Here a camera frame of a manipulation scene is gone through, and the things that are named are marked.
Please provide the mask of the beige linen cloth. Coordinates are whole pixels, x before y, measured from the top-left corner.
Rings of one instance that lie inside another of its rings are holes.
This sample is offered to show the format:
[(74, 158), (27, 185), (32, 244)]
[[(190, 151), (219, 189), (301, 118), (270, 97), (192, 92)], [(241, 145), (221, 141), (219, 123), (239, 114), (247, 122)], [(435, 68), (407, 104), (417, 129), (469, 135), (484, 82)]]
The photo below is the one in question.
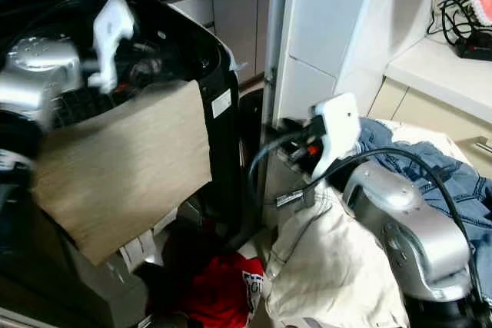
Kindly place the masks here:
[(98, 265), (211, 178), (199, 85), (170, 82), (47, 134), (32, 190), (78, 251)]

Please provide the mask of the cream white garment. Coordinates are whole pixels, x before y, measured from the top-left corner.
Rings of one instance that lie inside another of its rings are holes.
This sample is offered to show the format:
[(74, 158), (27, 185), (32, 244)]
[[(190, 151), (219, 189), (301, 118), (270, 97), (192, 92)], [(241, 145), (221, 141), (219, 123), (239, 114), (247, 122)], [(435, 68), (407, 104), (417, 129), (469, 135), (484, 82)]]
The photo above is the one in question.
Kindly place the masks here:
[(317, 185), (273, 220), (260, 251), (273, 328), (409, 326), (386, 254), (334, 188)]

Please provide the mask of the white washer label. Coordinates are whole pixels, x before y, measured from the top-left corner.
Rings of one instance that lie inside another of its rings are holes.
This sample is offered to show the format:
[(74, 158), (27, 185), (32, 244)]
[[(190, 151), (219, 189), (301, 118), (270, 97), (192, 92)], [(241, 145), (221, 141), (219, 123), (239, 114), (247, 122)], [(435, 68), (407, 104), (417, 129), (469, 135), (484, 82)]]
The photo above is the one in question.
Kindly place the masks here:
[(217, 120), (229, 107), (232, 105), (232, 93), (231, 89), (226, 89), (219, 94), (214, 100), (211, 100), (211, 113), (212, 117)]

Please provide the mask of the white cabinet panel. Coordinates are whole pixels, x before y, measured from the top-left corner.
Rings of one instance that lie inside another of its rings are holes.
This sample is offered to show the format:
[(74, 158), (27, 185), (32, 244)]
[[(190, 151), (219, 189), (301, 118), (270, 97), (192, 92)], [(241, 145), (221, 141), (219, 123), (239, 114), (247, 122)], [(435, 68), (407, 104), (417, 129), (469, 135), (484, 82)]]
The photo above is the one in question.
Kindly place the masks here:
[(367, 116), (384, 69), (421, 40), (431, 0), (268, 0), (265, 124), (351, 93)]

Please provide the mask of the beige kitchen cabinets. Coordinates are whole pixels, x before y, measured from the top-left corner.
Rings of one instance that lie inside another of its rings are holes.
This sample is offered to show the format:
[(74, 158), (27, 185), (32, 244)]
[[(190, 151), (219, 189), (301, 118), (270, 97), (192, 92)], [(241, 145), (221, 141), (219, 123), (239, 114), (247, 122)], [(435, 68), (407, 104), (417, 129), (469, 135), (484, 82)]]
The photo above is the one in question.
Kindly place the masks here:
[(228, 47), (241, 84), (261, 77), (267, 64), (268, 0), (181, 0), (171, 5)]

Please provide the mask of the beige drawer cabinet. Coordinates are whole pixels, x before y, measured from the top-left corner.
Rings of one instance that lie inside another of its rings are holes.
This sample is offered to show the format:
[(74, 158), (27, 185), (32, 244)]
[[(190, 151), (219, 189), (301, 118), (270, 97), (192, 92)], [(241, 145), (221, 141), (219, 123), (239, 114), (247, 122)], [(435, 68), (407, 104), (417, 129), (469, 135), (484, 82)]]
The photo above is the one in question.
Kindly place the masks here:
[(492, 165), (492, 61), (422, 38), (384, 68), (368, 114), (443, 132), (472, 163)]

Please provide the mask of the blue denim garment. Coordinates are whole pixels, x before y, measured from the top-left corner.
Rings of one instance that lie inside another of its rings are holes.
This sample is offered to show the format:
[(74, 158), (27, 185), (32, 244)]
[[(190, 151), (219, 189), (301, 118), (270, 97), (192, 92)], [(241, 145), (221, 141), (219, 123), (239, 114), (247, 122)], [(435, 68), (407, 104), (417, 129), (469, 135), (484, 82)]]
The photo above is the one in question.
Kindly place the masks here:
[(479, 174), (450, 136), (404, 122), (360, 118), (357, 151), (396, 148), (418, 156), (454, 199), (480, 264), (492, 264), (492, 178)]

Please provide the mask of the red printed garment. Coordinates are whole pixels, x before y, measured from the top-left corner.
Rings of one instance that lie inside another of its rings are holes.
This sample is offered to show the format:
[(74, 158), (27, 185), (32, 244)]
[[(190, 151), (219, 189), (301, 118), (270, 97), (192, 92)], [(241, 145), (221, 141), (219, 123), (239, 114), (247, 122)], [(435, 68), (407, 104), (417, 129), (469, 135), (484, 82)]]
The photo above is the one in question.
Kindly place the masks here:
[(145, 263), (137, 275), (148, 287), (145, 310), (180, 328), (246, 328), (266, 282), (259, 257), (224, 250), (214, 235), (171, 226), (162, 264)]

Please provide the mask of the black power adapter box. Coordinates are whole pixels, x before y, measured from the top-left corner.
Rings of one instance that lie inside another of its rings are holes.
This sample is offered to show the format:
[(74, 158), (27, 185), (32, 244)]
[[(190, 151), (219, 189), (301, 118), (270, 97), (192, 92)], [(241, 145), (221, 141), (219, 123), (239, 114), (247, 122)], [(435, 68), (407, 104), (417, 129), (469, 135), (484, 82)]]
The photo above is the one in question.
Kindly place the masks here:
[(458, 38), (453, 43), (454, 54), (464, 60), (492, 61), (492, 34), (478, 32)]

